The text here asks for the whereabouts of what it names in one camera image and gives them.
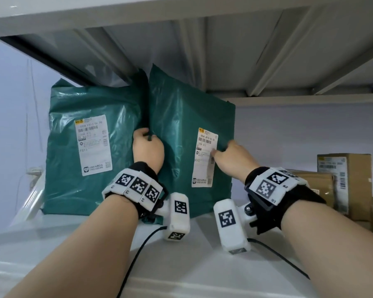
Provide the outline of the person's right hand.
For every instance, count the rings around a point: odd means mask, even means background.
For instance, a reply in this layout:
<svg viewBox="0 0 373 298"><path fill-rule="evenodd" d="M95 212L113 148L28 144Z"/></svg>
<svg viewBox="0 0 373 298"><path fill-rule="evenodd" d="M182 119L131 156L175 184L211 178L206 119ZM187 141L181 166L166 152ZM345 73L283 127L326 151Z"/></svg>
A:
<svg viewBox="0 0 373 298"><path fill-rule="evenodd" d="M248 175L260 167L249 151L235 140L228 142L226 150L213 149L210 154L222 172L243 184L245 184Z"/></svg>

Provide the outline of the brown padded envelope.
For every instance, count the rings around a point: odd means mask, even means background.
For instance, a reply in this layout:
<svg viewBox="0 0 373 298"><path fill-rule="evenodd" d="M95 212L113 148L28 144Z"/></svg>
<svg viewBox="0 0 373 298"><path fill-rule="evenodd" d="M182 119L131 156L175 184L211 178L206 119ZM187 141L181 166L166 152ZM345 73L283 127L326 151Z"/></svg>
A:
<svg viewBox="0 0 373 298"><path fill-rule="evenodd" d="M326 201L327 206L334 208L335 187L334 177L331 173L305 170L289 170L289 172L305 179L309 187Z"/></svg>

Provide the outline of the black wristband with marker tiles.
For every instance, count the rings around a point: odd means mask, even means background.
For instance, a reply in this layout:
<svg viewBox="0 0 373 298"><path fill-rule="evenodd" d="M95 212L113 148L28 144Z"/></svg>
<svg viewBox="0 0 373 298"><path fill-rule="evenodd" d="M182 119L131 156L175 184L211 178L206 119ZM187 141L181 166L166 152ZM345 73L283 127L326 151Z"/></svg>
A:
<svg viewBox="0 0 373 298"><path fill-rule="evenodd" d="M274 228L281 229L284 214L297 201L326 205L305 179L281 167L254 169L245 180L244 190L257 216L257 220L250 223L251 227L257 228L257 235Z"/></svg>
<svg viewBox="0 0 373 298"><path fill-rule="evenodd" d="M147 163L135 162L119 172L102 191L103 199L114 194L130 200L137 209L138 218L144 219L155 214L169 192Z"/></svg>

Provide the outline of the tall brown cardboard box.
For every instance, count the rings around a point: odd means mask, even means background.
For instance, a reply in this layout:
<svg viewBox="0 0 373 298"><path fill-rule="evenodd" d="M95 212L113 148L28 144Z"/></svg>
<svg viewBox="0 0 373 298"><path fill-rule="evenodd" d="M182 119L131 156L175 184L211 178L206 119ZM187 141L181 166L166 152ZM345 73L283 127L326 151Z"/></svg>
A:
<svg viewBox="0 0 373 298"><path fill-rule="evenodd" d="M317 155L318 172L332 174L334 208L354 221L369 221L372 201L372 155Z"/></svg>

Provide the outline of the person's left hand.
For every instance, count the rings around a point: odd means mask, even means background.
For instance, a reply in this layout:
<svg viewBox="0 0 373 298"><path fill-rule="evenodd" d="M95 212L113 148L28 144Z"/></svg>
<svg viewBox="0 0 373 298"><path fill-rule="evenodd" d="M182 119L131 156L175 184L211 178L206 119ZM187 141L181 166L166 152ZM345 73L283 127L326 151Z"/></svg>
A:
<svg viewBox="0 0 373 298"><path fill-rule="evenodd" d="M133 142L132 146L134 162L146 163L156 174L164 163L164 145L155 142Z"/></svg>

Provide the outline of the person's right forearm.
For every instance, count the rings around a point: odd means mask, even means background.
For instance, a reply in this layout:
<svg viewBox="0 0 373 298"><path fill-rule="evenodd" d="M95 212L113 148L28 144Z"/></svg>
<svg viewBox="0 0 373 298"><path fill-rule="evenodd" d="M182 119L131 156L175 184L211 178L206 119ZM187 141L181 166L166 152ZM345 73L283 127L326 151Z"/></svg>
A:
<svg viewBox="0 0 373 298"><path fill-rule="evenodd" d="M373 233L330 207L297 201L282 232L321 298L373 298Z"/></svg>

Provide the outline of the person's left forearm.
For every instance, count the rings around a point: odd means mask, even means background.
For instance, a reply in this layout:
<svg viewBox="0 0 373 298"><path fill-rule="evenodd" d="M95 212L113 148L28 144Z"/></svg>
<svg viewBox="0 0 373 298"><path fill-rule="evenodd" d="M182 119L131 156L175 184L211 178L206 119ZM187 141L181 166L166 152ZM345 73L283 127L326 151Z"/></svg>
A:
<svg viewBox="0 0 373 298"><path fill-rule="evenodd" d="M137 226L135 205L110 195L5 298L116 298Z"/></svg>

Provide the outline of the white shelf bracket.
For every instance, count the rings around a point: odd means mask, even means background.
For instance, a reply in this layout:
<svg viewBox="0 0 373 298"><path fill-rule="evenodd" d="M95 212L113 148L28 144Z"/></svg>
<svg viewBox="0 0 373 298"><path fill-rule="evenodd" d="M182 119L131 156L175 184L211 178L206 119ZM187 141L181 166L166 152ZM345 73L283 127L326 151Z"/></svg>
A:
<svg viewBox="0 0 373 298"><path fill-rule="evenodd" d="M31 167L26 172L27 176L31 176L30 193L25 199L25 202L17 211L10 226L24 223L36 217L43 205L43 194L45 190L46 172L42 167Z"/></svg>

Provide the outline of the grey metal shelf board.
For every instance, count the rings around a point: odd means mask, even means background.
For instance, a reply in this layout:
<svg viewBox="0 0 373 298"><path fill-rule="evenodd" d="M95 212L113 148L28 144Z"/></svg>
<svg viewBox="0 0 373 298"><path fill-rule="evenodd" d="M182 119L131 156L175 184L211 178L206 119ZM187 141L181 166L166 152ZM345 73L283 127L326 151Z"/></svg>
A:
<svg viewBox="0 0 373 298"><path fill-rule="evenodd" d="M80 85L373 94L373 0L0 0L0 41Z"/></svg>

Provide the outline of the green plastic mailer bag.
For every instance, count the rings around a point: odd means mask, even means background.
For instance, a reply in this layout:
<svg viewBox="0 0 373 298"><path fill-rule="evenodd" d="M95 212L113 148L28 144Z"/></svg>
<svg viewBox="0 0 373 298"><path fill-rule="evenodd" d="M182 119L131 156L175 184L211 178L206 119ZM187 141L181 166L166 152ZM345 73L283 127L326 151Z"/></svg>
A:
<svg viewBox="0 0 373 298"><path fill-rule="evenodd" d="M159 181L189 199L195 218L231 197L232 178L211 155L234 139L235 105L177 80L153 65L149 75L149 129L164 144Z"/></svg>
<svg viewBox="0 0 373 298"><path fill-rule="evenodd" d="M133 163L136 129L148 126L148 78L129 86L76 87L60 79L51 87L44 215L90 215L102 191Z"/></svg>

